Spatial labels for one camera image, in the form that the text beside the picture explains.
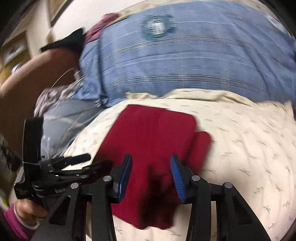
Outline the magenta sleeve forearm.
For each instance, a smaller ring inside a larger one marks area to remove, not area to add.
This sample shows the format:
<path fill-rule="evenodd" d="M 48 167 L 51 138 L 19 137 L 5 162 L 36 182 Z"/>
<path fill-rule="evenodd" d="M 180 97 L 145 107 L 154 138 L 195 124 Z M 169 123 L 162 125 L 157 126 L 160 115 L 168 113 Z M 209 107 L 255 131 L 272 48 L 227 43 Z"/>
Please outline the magenta sleeve forearm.
<path fill-rule="evenodd" d="M 33 234 L 40 226 L 40 223 L 37 222 L 36 225 L 30 226 L 24 222 L 24 220 L 18 215 L 16 211 L 16 206 L 14 204 L 7 210 L 1 210 L 2 215 L 4 216 L 4 223 L 8 225 L 9 230 L 17 236 L 18 240 L 31 240 Z"/>

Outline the person's left hand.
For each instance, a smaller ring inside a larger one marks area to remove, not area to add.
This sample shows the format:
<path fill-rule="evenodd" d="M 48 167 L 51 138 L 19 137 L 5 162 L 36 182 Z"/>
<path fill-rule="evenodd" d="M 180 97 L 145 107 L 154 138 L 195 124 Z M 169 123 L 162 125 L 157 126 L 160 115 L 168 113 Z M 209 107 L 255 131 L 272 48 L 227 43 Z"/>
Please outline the person's left hand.
<path fill-rule="evenodd" d="M 34 227 L 43 220 L 47 211 L 28 199 L 19 199 L 15 202 L 14 210 L 18 219 L 25 225 Z"/>

